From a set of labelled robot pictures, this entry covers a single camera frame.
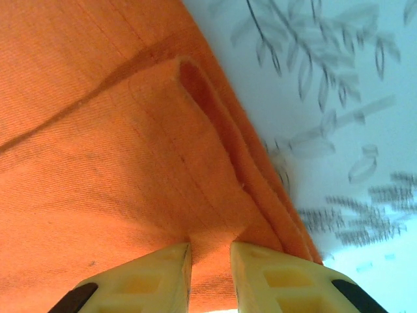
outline leaf print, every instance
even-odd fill
[[[372,17],[362,28],[364,38],[369,38],[375,35],[378,30],[378,16]]]
[[[333,109],[326,113],[320,124],[320,131],[321,136],[326,138],[327,136],[330,136],[334,133],[336,130],[336,123],[337,123],[337,117],[336,117],[336,110]]]
[[[293,147],[296,145],[304,144],[306,142],[310,142],[311,140],[314,140],[320,137],[321,137],[321,130],[319,128],[308,130],[306,132],[301,132],[291,138],[291,140],[289,141],[289,146]]]
[[[361,48],[362,50],[365,47],[365,40],[364,40],[364,32],[363,31],[357,31],[356,32],[356,41],[358,43],[358,47]]]
[[[347,89],[347,94],[358,102],[360,102],[362,100],[361,96],[360,96],[360,92],[357,91],[356,89],[348,88]]]
[[[322,36],[314,36],[313,34],[309,35],[308,32],[300,33],[299,37],[309,47],[309,50],[318,47],[323,47],[323,45],[326,44]]]
[[[375,66],[377,67],[379,78],[383,80],[385,70],[385,54],[384,46],[380,40],[377,41],[377,45],[375,46]]]
[[[358,124],[365,125],[365,115],[362,112],[353,113],[353,118]]]
[[[348,173],[350,184],[357,184],[369,179],[377,169],[377,158],[363,157],[356,162]]]
[[[299,13],[303,4],[304,0],[290,0],[288,2],[288,17],[292,19],[295,14]]]
[[[276,52],[274,50],[271,50],[271,58],[272,58],[272,63],[274,64],[275,71],[277,72],[279,76],[281,76],[282,71],[281,71],[280,60],[278,60],[278,56],[276,55]]]
[[[294,64],[297,59],[298,51],[299,51],[299,45],[297,42],[293,41],[288,46],[288,55],[287,55],[287,68],[289,71],[292,71],[294,68]]]
[[[388,54],[390,54],[397,62],[401,62],[401,52],[395,44],[386,44],[384,47]]]
[[[343,43],[345,44],[346,50],[354,54],[354,45],[353,45],[353,39],[351,34],[346,30],[342,30],[342,37],[343,37]]]
[[[276,38],[268,38],[267,39],[270,46],[268,45],[268,47],[271,49],[271,46],[275,49],[278,50],[279,52],[282,52],[282,44],[281,42],[279,42],[278,40],[276,40]]]
[[[280,149],[290,149],[291,144],[288,139],[281,138],[281,137],[275,137],[274,138],[275,146],[278,150]]]
[[[404,7],[404,25],[411,23],[417,13],[417,0],[408,0]]]
[[[336,77],[333,74],[329,74],[328,77],[330,80],[330,85],[332,88],[334,88],[336,86]]]
[[[298,95],[301,101],[304,101],[306,95],[311,87],[313,78],[313,63],[311,62],[311,55],[305,56],[298,71]]]
[[[252,29],[255,29],[255,22],[253,21],[252,17],[246,18],[238,23],[238,25],[233,30],[230,41],[233,47],[244,38]]]
[[[330,42],[335,48],[337,48],[337,50],[340,50],[339,41],[329,26],[324,23],[320,23],[320,31],[325,42]]]
[[[269,154],[269,148],[268,148],[268,144],[266,143],[265,139],[262,140],[262,144],[265,147],[266,153]]]
[[[320,58],[323,60],[323,62],[338,66],[338,65],[345,65],[346,67],[354,67],[354,58],[349,55],[342,55],[342,54],[336,54],[336,53],[322,53],[319,55]]]
[[[377,39],[382,41],[384,45],[395,44],[395,34],[387,31],[378,32]]]
[[[346,99],[347,99],[347,97],[346,97],[346,87],[343,86],[343,85],[340,85],[338,93],[339,93],[339,100],[340,100],[341,106],[343,106],[345,108],[346,107]]]
[[[336,152],[336,148],[332,142],[323,138],[317,138],[292,146],[291,152],[294,156],[300,158],[317,158],[333,155]]]
[[[278,36],[281,39],[288,39],[287,31],[280,24],[271,23],[266,19],[259,19],[258,24],[264,33],[270,33],[272,36]]]
[[[294,30],[297,31],[305,29],[309,26],[314,26],[314,21],[310,20],[309,16],[301,15],[294,16],[294,18],[291,21],[288,21],[288,23]]]
[[[321,15],[321,0],[311,0],[311,13],[314,20]]]
[[[256,56],[258,59],[259,66],[263,65],[263,61],[265,60],[266,55],[266,44],[265,41],[259,37],[257,44],[256,44]]]
[[[364,145],[362,147],[362,152],[364,154],[364,157],[375,158],[378,156],[378,147],[372,144]]]
[[[326,70],[323,70],[321,76],[320,88],[319,88],[319,107],[322,112],[326,109],[326,103],[328,98],[328,75]]]
[[[275,172],[280,177],[280,180],[282,182],[282,185],[283,185],[285,191],[288,194],[290,194],[291,193],[291,182],[289,180],[289,176],[288,176],[287,170],[282,165],[278,165],[278,164],[273,164],[273,165],[274,165]]]

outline orange fabric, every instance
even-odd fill
[[[179,0],[4,0],[0,15],[2,311],[46,312],[183,241],[190,312],[237,306],[233,240],[321,262]]]

